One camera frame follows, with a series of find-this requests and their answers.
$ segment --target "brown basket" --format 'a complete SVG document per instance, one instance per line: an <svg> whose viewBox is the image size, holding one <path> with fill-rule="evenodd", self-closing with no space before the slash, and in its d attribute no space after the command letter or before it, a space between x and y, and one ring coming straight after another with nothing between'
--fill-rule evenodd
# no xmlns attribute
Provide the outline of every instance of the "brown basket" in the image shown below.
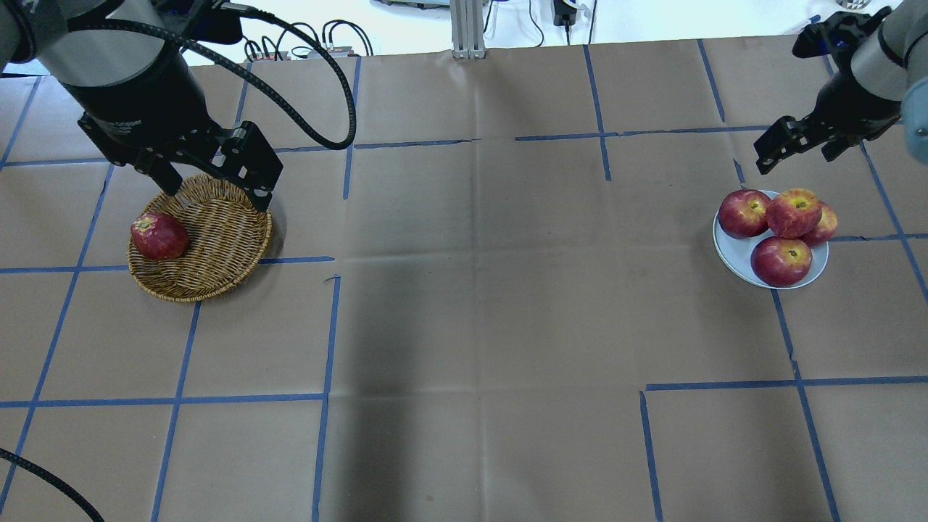
<svg viewBox="0 0 928 522"><path fill-rule="evenodd" d="M207 175L184 180L176 195L159 194L144 213L173 215L190 236L176 259L143 257L129 240L129 273L149 294L188 303L216 297L251 274L271 239L271 213L260 213L245 192Z"/></svg>

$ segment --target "power adapter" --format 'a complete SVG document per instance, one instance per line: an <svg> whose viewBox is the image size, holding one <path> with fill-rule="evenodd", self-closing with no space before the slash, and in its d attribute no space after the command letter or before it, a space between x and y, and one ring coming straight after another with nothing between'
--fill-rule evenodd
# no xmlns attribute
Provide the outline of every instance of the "power adapter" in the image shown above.
<svg viewBox="0 0 928 522"><path fill-rule="evenodd" d="M570 27L577 22L577 10L568 6L564 0L553 0L554 2L554 25Z"/></svg>

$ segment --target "white plate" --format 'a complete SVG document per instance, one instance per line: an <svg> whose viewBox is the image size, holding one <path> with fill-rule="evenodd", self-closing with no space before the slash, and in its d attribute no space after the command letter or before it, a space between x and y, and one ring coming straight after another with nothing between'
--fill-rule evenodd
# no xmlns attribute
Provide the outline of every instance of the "white plate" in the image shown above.
<svg viewBox="0 0 928 522"><path fill-rule="evenodd" d="M779 194L778 192L774 192L772 190L761 191L764 192L767 196L770 196L770 199L777 197ZM754 269L751 268L751 252L754 251L755 246L757 246L759 242L769 238L772 235L773 232L768 230L763 234L753 238L736 240L735 238L729 236L725 230L722 229L722 226L718 224L718 212L715 213L715 220L713 221L712 226L712 240L715 243L715 251L718 252L718 256L722 258L722 262L725 263L725 266L730 268L731 271L735 273L735 275L742 278L743 280L763 288L789 290L791 288L806 286L808 283L814 281L819 275L821 275L822 270L825 269L825 265L828 264L827 242L824 242L812 249L812 267L809 268L809 273L807 273L806 276L796 284L792 286L770 286L769 284L761 281L760 278L754 274Z"/></svg>

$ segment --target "plate of apples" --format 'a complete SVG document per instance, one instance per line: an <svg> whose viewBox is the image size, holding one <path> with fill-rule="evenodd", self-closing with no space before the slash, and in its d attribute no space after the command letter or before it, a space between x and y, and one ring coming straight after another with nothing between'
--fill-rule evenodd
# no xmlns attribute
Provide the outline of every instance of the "plate of apples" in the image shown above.
<svg viewBox="0 0 928 522"><path fill-rule="evenodd" d="M722 262L763 288L787 290L814 281L828 264L838 216L809 189L740 189L715 213L712 238Z"/></svg>

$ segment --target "red apple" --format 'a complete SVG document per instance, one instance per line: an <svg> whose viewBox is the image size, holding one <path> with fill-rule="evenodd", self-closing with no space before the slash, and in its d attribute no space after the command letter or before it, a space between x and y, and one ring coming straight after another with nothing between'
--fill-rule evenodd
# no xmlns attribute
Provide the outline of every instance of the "red apple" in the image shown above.
<svg viewBox="0 0 928 522"><path fill-rule="evenodd" d="M190 245L187 230L172 215L143 214L133 222L131 230L132 243L148 259L174 259Z"/></svg>
<svg viewBox="0 0 928 522"><path fill-rule="evenodd" d="M834 209L830 205L822 202L821 204L821 219L818 221L818 224L815 228L812 228L811 232L807 232L802 236L799 236L799 239L806 242L809 245L809 248L813 246L819 246L825 241L831 239L831 236L834 235L834 231L838 229L838 215L834 213Z"/></svg>
<svg viewBox="0 0 928 522"><path fill-rule="evenodd" d="M770 197L760 190L735 190L718 207L718 224L738 240L759 236L767 231L768 205Z"/></svg>
<svg viewBox="0 0 928 522"><path fill-rule="evenodd" d="M812 267L812 249L800 240L770 236L751 252L751 268L770 286L796 284Z"/></svg>
<svg viewBox="0 0 928 522"><path fill-rule="evenodd" d="M812 231L820 219L821 202L809 189L783 191L767 207L770 229L790 240Z"/></svg>

